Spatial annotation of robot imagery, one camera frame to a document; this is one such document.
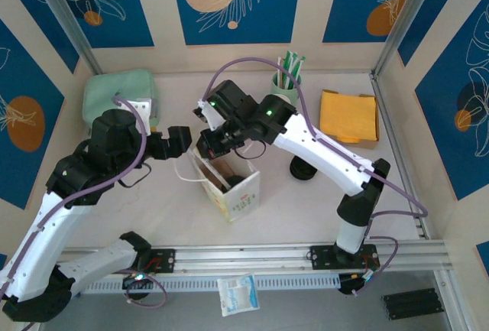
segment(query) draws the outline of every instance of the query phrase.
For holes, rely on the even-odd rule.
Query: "pen holder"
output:
[[[302,78],[299,76],[297,82],[302,86]],[[286,96],[289,99],[289,103],[294,107],[297,106],[297,102],[299,101],[299,92],[295,87],[292,89],[282,89],[277,85],[277,74],[272,77],[272,83],[270,87],[270,94],[278,94],[282,96]]]

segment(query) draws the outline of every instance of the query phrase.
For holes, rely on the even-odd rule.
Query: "white cable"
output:
[[[244,149],[244,150],[243,150],[241,153],[239,153],[239,154],[244,154],[244,153],[246,153],[246,151],[250,150],[250,148],[253,146],[253,143],[254,143],[254,141],[252,141],[252,142],[251,142],[251,144],[249,144],[249,145],[248,145],[248,146],[247,146],[247,147],[246,147],[246,148],[245,148],[245,149]]]
[[[180,176],[180,173],[178,173],[178,170],[176,168],[176,159],[173,159],[173,169],[175,170],[175,174],[181,179],[186,182],[207,182],[207,180],[189,180],[188,178],[183,178]]]

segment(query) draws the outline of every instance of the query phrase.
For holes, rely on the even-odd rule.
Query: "white arm segment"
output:
[[[225,122],[223,117],[214,109],[214,107],[209,104],[209,102],[204,102],[199,99],[197,105],[199,106],[199,108],[201,108],[202,115],[206,117],[207,124],[209,125],[211,131],[215,131]]]
[[[334,180],[347,195],[354,196],[363,190],[361,185],[363,182],[368,182],[370,176],[365,172],[360,172],[353,164],[318,142],[309,132],[303,115],[292,115],[284,127],[287,132],[279,134],[274,145],[291,152],[323,172]],[[336,146],[368,170],[374,170],[372,162],[368,159],[353,154],[316,128],[315,132],[317,138]]]
[[[354,226],[342,219],[336,237],[336,245],[348,253],[357,253],[364,241],[366,230],[367,226]]]
[[[0,271],[0,284],[6,280],[12,264],[24,247],[24,243],[32,232],[37,231],[37,224],[60,201],[61,198],[55,193],[44,194],[39,213],[19,249],[4,269]],[[84,215],[90,213],[92,208],[93,206],[73,206],[71,209],[63,207],[58,210],[46,223],[44,230],[38,233],[32,242],[5,295],[8,297],[16,296],[19,302],[41,295],[47,287],[54,265],[66,243],[78,226],[79,221]]]
[[[94,281],[108,274],[132,266],[137,252],[132,245],[122,239],[84,258],[60,263],[60,271],[68,278],[75,279],[71,294],[75,297]]]

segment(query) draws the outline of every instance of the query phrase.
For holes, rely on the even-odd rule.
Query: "green towel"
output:
[[[85,86],[83,97],[83,120],[89,127],[103,112],[116,108],[112,102],[116,93],[127,100],[152,98],[159,101],[153,74],[149,70],[138,69],[93,76]],[[160,116],[157,114],[150,120],[150,125],[156,126],[159,121]]]

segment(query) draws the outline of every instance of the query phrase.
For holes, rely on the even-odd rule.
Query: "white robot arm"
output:
[[[53,215],[48,214],[75,193],[109,180],[115,182],[140,156],[136,167],[141,167],[149,157],[166,160],[187,151],[192,141],[188,127],[170,127],[170,137],[162,139],[161,133],[151,133],[149,129],[151,102],[131,104],[141,111],[139,116],[148,131],[142,155],[141,133],[134,115],[127,108],[111,109],[93,122],[92,137],[56,165],[36,219],[13,258],[0,271],[0,297],[6,300],[3,311],[11,320],[47,322],[93,281],[126,268],[140,271],[151,261],[150,244],[129,232],[89,256],[57,264],[80,220],[114,183],[91,190],[61,206]]]
[[[194,111],[209,123],[197,142],[199,153],[213,159],[245,144],[245,140],[260,140],[287,150],[320,170],[345,192],[338,207],[342,219],[336,246],[339,251],[354,255],[364,241],[370,216],[377,204],[383,184],[364,170],[386,177],[390,165],[351,153],[321,131],[316,136],[309,131],[303,115],[279,96],[268,95],[261,103],[244,94],[231,80],[219,84],[208,99],[199,101]],[[340,156],[322,139],[359,163],[362,169]]]

